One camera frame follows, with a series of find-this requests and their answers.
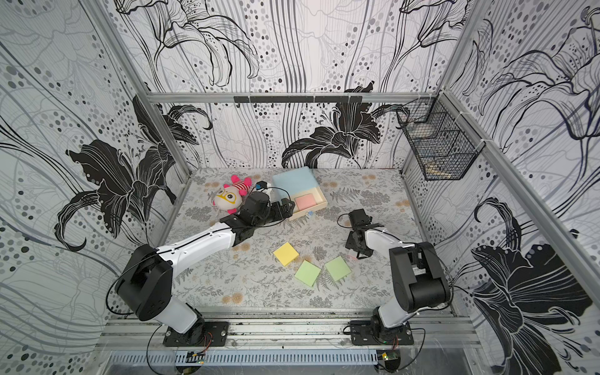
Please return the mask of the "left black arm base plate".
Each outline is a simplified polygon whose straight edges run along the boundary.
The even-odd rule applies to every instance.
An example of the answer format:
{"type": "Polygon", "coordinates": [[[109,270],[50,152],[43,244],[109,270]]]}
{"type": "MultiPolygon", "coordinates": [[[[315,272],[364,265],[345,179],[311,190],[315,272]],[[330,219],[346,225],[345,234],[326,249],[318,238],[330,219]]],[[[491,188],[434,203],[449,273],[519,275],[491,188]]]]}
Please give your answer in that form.
{"type": "Polygon", "coordinates": [[[195,323],[185,334],[180,334],[169,327],[162,343],[166,347],[179,348],[224,347],[228,338],[229,326],[226,321],[202,321],[195,323]]]}

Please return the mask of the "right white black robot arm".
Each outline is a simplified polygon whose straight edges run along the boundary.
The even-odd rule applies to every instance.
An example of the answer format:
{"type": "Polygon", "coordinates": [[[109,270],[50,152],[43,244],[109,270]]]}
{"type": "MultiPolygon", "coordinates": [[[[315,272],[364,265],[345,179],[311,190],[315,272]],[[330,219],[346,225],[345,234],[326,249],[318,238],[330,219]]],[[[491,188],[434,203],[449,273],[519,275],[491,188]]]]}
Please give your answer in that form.
{"type": "Polygon", "coordinates": [[[393,294],[373,312],[376,332],[391,332],[418,313],[451,305],[453,291],[446,267],[431,243],[404,242],[383,225],[374,223],[364,209],[353,210],[347,216],[350,232],[345,248],[354,251],[358,259],[380,254],[391,266],[393,294]]]}

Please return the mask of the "blue wooden drawer box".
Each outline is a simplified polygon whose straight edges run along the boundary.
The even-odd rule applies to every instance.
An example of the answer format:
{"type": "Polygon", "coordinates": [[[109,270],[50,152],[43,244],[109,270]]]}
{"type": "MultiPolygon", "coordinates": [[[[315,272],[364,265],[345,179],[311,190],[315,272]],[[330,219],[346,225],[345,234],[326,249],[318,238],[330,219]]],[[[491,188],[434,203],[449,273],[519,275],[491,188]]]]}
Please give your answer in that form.
{"type": "Polygon", "coordinates": [[[328,207],[328,201],[309,167],[287,170],[276,174],[272,177],[272,183],[276,188],[274,194],[279,195],[279,199],[287,198],[290,195],[291,200],[295,203],[295,198],[308,193],[313,193],[319,197],[320,203],[310,209],[298,211],[295,206],[290,220],[298,220],[309,213],[315,213],[328,207]]]}

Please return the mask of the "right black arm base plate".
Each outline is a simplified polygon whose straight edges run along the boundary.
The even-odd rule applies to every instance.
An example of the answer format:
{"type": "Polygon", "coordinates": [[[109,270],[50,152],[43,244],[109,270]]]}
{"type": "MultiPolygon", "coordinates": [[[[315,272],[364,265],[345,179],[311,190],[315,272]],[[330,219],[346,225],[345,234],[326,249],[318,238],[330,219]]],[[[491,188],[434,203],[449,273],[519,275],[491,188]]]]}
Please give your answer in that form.
{"type": "Polygon", "coordinates": [[[411,328],[408,324],[394,328],[385,328],[381,323],[371,320],[351,320],[342,333],[350,337],[354,346],[384,345],[409,346],[414,344],[411,328]]]}

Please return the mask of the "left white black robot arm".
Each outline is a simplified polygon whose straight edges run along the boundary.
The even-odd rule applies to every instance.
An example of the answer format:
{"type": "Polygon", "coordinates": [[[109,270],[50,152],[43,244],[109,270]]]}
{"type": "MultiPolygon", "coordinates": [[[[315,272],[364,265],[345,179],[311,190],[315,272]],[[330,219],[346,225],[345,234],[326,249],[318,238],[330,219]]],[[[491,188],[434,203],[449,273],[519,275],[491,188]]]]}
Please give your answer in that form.
{"type": "Polygon", "coordinates": [[[292,217],[290,198],[272,202],[265,192],[252,192],[242,208],[210,228],[171,245],[134,250],[114,291],[140,321],[156,320],[170,328],[181,344],[198,345],[210,337],[200,312],[173,296],[173,279],[220,251],[251,238],[255,230],[292,217]]]}

